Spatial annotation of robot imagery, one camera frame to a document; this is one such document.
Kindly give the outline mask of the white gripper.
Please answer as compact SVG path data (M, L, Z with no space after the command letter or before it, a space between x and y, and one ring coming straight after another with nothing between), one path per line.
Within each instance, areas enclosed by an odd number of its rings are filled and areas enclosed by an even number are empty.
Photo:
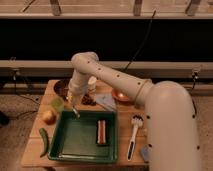
M89 76L80 72L74 72L68 84L67 100L71 106L75 106L88 90Z

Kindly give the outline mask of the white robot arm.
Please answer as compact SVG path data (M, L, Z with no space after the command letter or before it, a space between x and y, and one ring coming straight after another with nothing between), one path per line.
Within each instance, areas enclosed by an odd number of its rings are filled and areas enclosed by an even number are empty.
M154 84L106 67L94 52L77 53L68 97L72 104L86 93L94 76L142 105L147 117L150 171L202 171L196 112L188 91L173 81Z

